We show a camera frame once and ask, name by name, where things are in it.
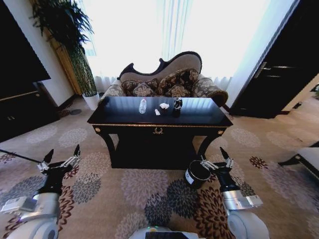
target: cable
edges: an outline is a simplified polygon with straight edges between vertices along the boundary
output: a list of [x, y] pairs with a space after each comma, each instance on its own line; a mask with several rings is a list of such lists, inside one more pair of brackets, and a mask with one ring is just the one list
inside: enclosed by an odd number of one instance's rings
[[26, 159], [26, 160], [29, 160], [29, 161], [32, 161], [32, 162], [35, 162], [35, 163], [41, 163], [40, 161], [37, 161], [37, 160], [35, 160], [35, 159], [28, 158], [28, 157], [24, 157], [24, 156], [21, 156], [21, 155], [16, 154], [16, 153], [12, 153], [12, 152], [5, 151], [5, 150], [3, 150], [3, 149], [0, 149], [0, 152], [7, 153], [7, 154], [13, 155], [13, 156], [15, 156], [15, 157], [23, 158], [23, 159]]

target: black lacquered table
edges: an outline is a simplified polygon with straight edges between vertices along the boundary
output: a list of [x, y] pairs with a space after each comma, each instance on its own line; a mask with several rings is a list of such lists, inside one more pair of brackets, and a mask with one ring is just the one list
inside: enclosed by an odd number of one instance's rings
[[[209, 144], [232, 126], [211, 98], [182, 98], [179, 117], [173, 116], [174, 98], [145, 97], [147, 108], [139, 112], [143, 97], [105, 97], [88, 123], [101, 136], [110, 153], [112, 168], [182, 169], [204, 154]], [[161, 103], [169, 104], [167, 110]], [[114, 147], [109, 134], [117, 134]], [[204, 135], [198, 153], [192, 144]]]

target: patterned cushion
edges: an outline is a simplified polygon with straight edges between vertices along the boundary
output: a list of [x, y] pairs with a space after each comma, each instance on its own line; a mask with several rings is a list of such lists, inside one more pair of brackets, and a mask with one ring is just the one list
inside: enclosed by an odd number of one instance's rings
[[190, 91], [188, 91], [184, 86], [177, 84], [170, 88], [165, 96], [168, 97], [190, 97]]
[[150, 97], [154, 96], [155, 92], [148, 86], [146, 82], [143, 82], [136, 86], [136, 88], [133, 90], [133, 95]]
[[[122, 83], [122, 88], [124, 93], [127, 96], [133, 96], [133, 90], [140, 84], [143, 83], [143, 81], [138, 81], [138, 80], [126, 80]], [[158, 80], [157, 78], [154, 78], [152, 80], [146, 81], [145, 82], [152, 90], [156, 90], [158, 88]]]
[[125, 96], [125, 94], [123, 93], [121, 86], [111, 85], [104, 94], [104, 97], [105, 96]]
[[184, 86], [186, 90], [191, 92], [194, 82], [198, 79], [198, 71], [194, 68], [183, 68], [169, 74], [163, 78], [158, 87], [158, 94], [165, 95], [170, 88], [174, 85], [179, 84]]
[[223, 106], [228, 99], [227, 92], [214, 85], [210, 78], [198, 80], [194, 84], [192, 92], [193, 97], [212, 98], [219, 107]]

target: patterned carpet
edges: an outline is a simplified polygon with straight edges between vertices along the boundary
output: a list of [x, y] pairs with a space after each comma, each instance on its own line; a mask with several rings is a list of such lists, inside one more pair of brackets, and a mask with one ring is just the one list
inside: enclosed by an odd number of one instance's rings
[[[81, 98], [67, 110], [74, 109], [82, 112], [62, 113], [61, 120], [0, 144], [38, 160], [54, 148], [54, 161], [67, 159], [81, 145], [80, 165], [64, 178], [59, 238], [127, 239], [138, 228], [155, 224], [208, 239], [233, 238], [215, 177], [192, 190], [182, 180], [183, 171], [112, 169], [104, 141], [86, 123], [92, 111]], [[222, 146], [235, 159], [232, 177], [244, 195], [256, 193], [263, 200], [253, 211], [272, 239], [319, 238], [318, 180], [301, 165], [277, 164], [319, 140], [319, 101], [310, 98], [275, 119], [229, 118], [234, 125], [209, 146], [206, 157], [222, 160]], [[196, 149], [202, 140], [194, 139]], [[31, 196], [42, 183], [34, 163], [0, 154], [0, 206]], [[0, 225], [0, 236], [6, 238], [19, 223], [0, 215]]]

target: robotic hand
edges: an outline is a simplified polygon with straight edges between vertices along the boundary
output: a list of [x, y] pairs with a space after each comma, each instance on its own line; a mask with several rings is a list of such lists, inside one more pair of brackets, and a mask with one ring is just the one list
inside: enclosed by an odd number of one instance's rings
[[216, 174], [219, 180], [230, 231], [236, 239], [269, 239], [269, 232], [264, 222], [254, 213], [247, 211], [247, 209], [261, 206], [263, 202], [257, 195], [243, 197], [239, 186], [229, 174], [233, 159], [223, 148], [220, 150], [225, 162], [211, 163], [203, 158], [201, 164], [211, 173]]
[[66, 161], [51, 163], [53, 150], [38, 163], [40, 172], [46, 175], [42, 188], [33, 198], [20, 197], [8, 200], [1, 212], [20, 216], [26, 222], [13, 231], [8, 239], [56, 239], [58, 236], [57, 219], [60, 216], [59, 197], [62, 193], [64, 174], [70, 172], [80, 161], [80, 146]]

